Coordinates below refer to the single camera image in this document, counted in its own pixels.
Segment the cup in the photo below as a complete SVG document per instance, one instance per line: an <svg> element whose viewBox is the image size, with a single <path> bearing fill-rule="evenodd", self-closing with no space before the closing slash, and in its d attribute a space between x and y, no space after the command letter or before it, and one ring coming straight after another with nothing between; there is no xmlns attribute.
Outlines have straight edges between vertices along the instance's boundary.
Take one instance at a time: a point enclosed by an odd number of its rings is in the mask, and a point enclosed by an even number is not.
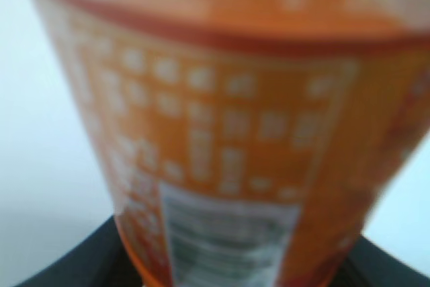
<svg viewBox="0 0 430 287"><path fill-rule="evenodd" d="M429 127L429 0L36 0L148 287L327 286Z"/></svg>

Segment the white wall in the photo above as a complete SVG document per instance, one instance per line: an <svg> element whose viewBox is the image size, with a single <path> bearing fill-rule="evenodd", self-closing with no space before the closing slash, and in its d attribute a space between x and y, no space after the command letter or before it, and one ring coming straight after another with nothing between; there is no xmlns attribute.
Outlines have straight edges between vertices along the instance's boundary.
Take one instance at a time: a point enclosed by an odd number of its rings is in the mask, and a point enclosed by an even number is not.
<svg viewBox="0 0 430 287"><path fill-rule="evenodd" d="M112 213L29 0L0 0L0 287L64 255Z"/></svg>
<svg viewBox="0 0 430 287"><path fill-rule="evenodd" d="M364 235L430 277L430 134L390 184Z"/></svg>

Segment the orange label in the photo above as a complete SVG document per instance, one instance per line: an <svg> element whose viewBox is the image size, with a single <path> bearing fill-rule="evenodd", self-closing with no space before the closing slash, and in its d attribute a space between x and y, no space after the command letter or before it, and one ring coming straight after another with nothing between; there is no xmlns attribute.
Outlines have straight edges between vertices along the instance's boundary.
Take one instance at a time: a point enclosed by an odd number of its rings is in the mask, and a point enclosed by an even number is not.
<svg viewBox="0 0 430 287"><path fill-rule="evenodd" d="M267 58L38 4L149 287L325 283L428 126L424 50Z"/></svg>

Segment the white pattern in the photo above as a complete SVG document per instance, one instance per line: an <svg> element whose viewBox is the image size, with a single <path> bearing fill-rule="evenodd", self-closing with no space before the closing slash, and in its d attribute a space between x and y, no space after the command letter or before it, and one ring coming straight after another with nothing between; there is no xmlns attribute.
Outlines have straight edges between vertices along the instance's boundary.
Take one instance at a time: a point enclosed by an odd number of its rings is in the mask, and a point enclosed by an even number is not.
<svg viewBox="0 0 430 287"><path fill-rule="evenodd" d="M104 84L104 97L109 107L119 116L128 113L128 106L121 93L121 77L116 72L106 69L101 73L101 80Z"/></svg>
<svg viewBox="0 0 430 287"><path fill-rule="evenodd" d="M247 111L229 108L224 113L223 125L226 139L245 139L251 128L251 116Z"/></svg>
<svg viewBox="0 0 430 287"><path fill-rule="evenodd" d="M121 148L121 151L125 154L125 156L127 156L127 158L135 158L137 153L137 146L132 139L125 136L119 136L117 138L117 142Z"/></svg>
<svg viewBox="0 0 430 287"><path fill-rule="evenodd" d="M140 202L135 202L134 200L130 200L128 205L132 212L145 214L145 215L148 212L148 206L146 206L145 203L140 203Z"/></svg>
<svg viewBox="0 0 430 287"><path fill-rule="evenodd" d="M220 193L227 195L238 195L241 192L239 182L225 181L220 184Z"/></svg>
<svg viewBox="0 0 430 287"><path fill-rule="evenodd" d="M304 10L307 0L284 0L284 7L290 11Z"/></svg>
<svg viewBox="0 0 430 287"><path fill-rule="evenodd" d="M109 178L107 179L107 184L108 189L112 195L112 199L114 201L115 215L123 214L130 200L128 192L125 192L124 189L121 189L118 185L115 184L115 177L111 178L109 176Z"/></svg>
<svg viewBox="0 0 430 287"><path fill-rule="evenodd" d="M242 97L250 99L254 97L257 80L253 75L241 74L229 77L226 82L225 92L230 97Z"/></svg>
<svg viewBox="0 0 430 287"><path fill-rule="evenodd" d="M314 142L319 129L318 113L306 112L299 116L294 129L292 144L295 149L309 148Z"/></svg>
<svg viewBox="0 0 430 287"><path fill-rule="evenodd" d="M172 58L160 58L154 67L155 77L169 85L179 82L179 63Z"/></svg>
<svg viewBox="0 0 430 287"><path fill-rule="evenodd" d="M279 190L278 196L283 200L289 200L298 196L298 190L294 188L282 188Z"/></svg>
<svg viewBox="0 0 430 287"><path fill-rule="evenodd" d="M75 44L76 45L91 45L93 38L91 35L85 30L77 30L75 32Z"/></svg>
<svg viewBox="0 0 430 287"><path fill-rule="evenodd" d="M282 112L263 112L258 137L261 141L279 140L286 134L287 116Z"/></svg>
<svg viewBox="0 0 430 287"><path fill-rule="evenodd" d="M214 122L214 111L208 104L192 101L188 104L189 119L202 126L211 126Z"/></svg>
<svg viewBox="0 0 430 287"><path fill-rule="evenodd" d="M127 164L125 158L119 154L119 152L110 149L109 151L110 162L114 169L116 179L119 184L125 189L130 190L131 188L131 177L132 177L132 168L129 164Z"/></svg>
<svg viewBox="0 0 430 287"><path fill-rule="evenodd" d="M213 93L216 88L215 72L208 67L192 69L188 74L188 85L197 91Z"/></svg>
<svg viewBox="0 0 430 287"><path fill-rule="evenodd" d="M174 161L164 162L164 172L167 178L175 181L183 181L183 170L180 164Z"/></svg>
<svg viewBox="0 0 430 287"><path fill-rule="evenodd" d="M191 174L198 181L209 179L212 161L212 133L205 130L190 130L189 149Z"/></svg>
<svg viewBox="0 0 430 287"><path fill-rule="evenodd" d="M154 177L137 168L134 169L134 176L137 182L133 189L136 190L136 192L144 199L144 201L147 201L147 198L152 196L154 192Z"/></svg>
<svg viewBox="0 0 430 287"><path fill-rule="evenodd" d="M97 53L102 57L109 58L114 54L114 41L107 37L102 36L94 42Z"/></svg>
<svg viewBox="0 0 430 287"><path fill-rule="evenodd" d="M334 84L335 81L331 76L316 77L308 83L307 96L310 99L324 99L330 94Z"/></svg>
<svg viewBox="0 0 430 287"><path fill-rule="evenodd" d="M132 104L141 108L147 108L150 105L148 89L136 81L129 81L126 85L128 99Z"/></svg>
<svg viewBox="0 0 430 287"><path fill-rule="evenodd" d="M158 112L166 117L181 117L181 101L175 94L166 92L158 93L157 108Z"/></svg>
<svg viewBox="0 0 430 287"><path fill-rule="evenodd" d="M271 180L264 177L253 177L250 184L251 188L257 192L265 192L272 186Z"/></svg>
<svg viewBox="0 0 430 287"><path fill-rule="evenodd" d="M77 57L69 60L68 63L71 67L71 75L75 79L76 86L79 89L78 97L82 99L84 104L92 104L94 97L89 83L87 69Z"/></svg>
<svg viewBox="0 0 430 287"><path fill-rule="evenodd" d="M159 164L158 146L142 138L138 141L138 152L142 153L142 164L151 171L156 171Z"/></svg>
<svg viewBox="0 0 430 287"><path fill-rule="evenodd" d="M137 48L127 48L122 53L122 61L125 67L135 75L143 75L146 72L146 64L143 53Z"/></svg>
<svg viewBox="0 0 430 287"><path fill-rule="evenodd" d="M237 148L222 150L222 180L241 181L245 171L245 152Z"/></svg>
<svg viewBox="0 0 430 287"><path fill-rule="evenodd" d="M85 112L84 115L90 133L94 136L100 136L103 132L100 118L95 114L95 112Z"/></svg>

